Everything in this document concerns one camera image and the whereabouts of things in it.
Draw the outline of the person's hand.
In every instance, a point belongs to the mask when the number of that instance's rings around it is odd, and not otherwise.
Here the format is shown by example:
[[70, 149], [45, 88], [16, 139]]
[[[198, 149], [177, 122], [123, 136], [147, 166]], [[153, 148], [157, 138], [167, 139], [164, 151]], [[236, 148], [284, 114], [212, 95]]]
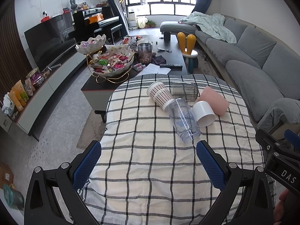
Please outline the person's hand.
[[285, 189], [280, 196], [279, 196], [279, 202], [274, 208], [274, 225], [279, 225], [281, 223], [281, 219], [284, 214], [284, 202], [286, 200], [287, 194], [289, 190]]

